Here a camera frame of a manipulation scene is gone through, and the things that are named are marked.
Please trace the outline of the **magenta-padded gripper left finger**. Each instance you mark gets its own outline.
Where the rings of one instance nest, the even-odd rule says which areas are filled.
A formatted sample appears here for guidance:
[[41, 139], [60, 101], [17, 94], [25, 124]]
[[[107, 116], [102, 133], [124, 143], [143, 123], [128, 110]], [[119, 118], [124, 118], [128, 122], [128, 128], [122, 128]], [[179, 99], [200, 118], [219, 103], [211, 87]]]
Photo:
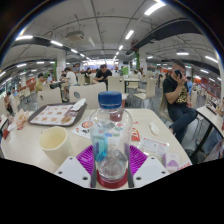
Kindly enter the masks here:
[[76, 157], [69, 156], [55, 174], [84, 188], [96, 186], [93, 148], [88, 146]]

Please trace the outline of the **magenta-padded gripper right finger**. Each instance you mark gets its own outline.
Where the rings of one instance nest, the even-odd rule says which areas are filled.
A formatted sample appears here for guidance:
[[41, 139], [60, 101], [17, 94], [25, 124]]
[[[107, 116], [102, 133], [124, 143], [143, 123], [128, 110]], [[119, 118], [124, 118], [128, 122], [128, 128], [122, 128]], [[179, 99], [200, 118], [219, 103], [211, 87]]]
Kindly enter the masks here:
[[147, 156], [134, 146], [130, 146], [129, 167], [131, 186], [143, 187], [169, 174], [155, 156]]

